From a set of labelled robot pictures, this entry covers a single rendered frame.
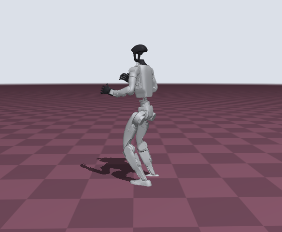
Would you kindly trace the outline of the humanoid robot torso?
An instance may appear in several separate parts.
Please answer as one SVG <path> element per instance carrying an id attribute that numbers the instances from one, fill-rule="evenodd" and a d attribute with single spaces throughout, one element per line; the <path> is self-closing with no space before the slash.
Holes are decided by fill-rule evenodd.
<path id="1" fill-rule="evenodd" d="M 150 119 L 153 116 L 153 106 L 147 100 L 147 97 L 153 95 L 153 76 L 152 69 L 149 65 L 136 65 L 134 67 L 140 67 L 140 74 L 137 75 L 137 80 L 135 84 L 135 95 L 136 98 L 143 98 L 139 100 L 140 107 L 138 107 L 138 112 L 144 111 L 146 113 L 145 120 Z"/>

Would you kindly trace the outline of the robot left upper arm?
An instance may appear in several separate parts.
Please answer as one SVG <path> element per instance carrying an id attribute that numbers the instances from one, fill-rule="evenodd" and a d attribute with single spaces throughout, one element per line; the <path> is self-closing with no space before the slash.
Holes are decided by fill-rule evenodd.
<path id="1" fill-rule="evenodd" d="M 139 74 L 140 74 L 140 67 L 139 66 L 129 68 L 128 83 L 129 83 L 130 91 L 127 93 L 127 95 L 131 96 L 131 95 L 134 94 L 137 75 L 139 75 Z"/>

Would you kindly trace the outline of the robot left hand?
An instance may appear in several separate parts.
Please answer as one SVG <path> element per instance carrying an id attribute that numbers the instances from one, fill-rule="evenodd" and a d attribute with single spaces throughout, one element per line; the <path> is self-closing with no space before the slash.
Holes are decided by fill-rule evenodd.
<path id="1" fill-rule="evenodd" d="M 101 92 L 101 94 L 109 94 L 110 93 L 110 90 L 112 89 L 112 88 L 110 88 L 109 86 L 108 86 L 108 84 L 106 84 L 107 85 L 107 87 L 106 86 L 103 86 L 102 87 L 102 89 L 103 90 L 101 90 L 102 92 Z M 114 89 L 112 89 L 112 90 L 114 90 Z M 111 94 L 109 94 L 109 95 L 111 95 Z M 111 96 L 113 96 L 113 95 L 111 95 Z"/>

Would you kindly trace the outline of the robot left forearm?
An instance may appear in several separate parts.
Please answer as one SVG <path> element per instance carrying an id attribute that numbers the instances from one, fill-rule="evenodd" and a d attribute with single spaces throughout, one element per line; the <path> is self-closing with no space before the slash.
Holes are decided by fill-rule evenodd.
<path id="1" fill-rule="evenodd" d="M 109 94 L 118 98 L 118 97 L 121 97 L 121 96 L 122 97 L 126 96 L 127 95 L 126 93 L 128 93 L 129 91 L 130 91 L 130 87 L 127 86 L 127 87 L 120 89 L 120 90 L 112 90 L 111 89 Z"/>

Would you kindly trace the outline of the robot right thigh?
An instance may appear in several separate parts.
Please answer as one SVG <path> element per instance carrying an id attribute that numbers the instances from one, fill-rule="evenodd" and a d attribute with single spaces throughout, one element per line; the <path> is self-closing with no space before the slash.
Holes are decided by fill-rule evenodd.
<path id="1" fill-rule="evenodd" d="M 156 113 L 153 112 L 153 116 L 150 119 L 145 120 L 141 125 L 138 124 L 138 130 L 136 132 L 136 142 L 139 151 L 145 151 L 148 147 L 147 143 L 143 141 L 143 137 L 149 128 L 148 121 L 153 121 L 155 117 Z"/>

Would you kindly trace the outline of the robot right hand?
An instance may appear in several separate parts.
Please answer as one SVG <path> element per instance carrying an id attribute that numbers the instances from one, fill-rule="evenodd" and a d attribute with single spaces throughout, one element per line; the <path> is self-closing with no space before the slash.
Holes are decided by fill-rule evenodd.
<path id="1" fill-rule="evenodd" d="M 126 81 L 126 82 L 128 82 L 128 79 L 129 79 L 129 74 L 127 73 L 122 73 L 122 75 L 120 76 L 120 79 L 122 79 L 122 80 L 124 80 L 124 81 Z M 120 80 L 119 79 L 119 80 Z"/>

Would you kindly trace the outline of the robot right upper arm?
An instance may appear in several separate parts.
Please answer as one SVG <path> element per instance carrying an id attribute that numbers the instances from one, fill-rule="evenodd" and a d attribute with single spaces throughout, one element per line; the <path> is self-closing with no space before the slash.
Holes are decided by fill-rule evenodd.
<path id="1" fill-rule="evenodd" d="M 155 76 L 154 76 L 154 70 L 153 68 L 152 69 L 152 76 L 153 76 L 153 92 L 156 92 L 157 89 L 158 89 L 158 86 L 157 86 L 157 83 L 156 83 L 156 80 L 155 80 Z"/>

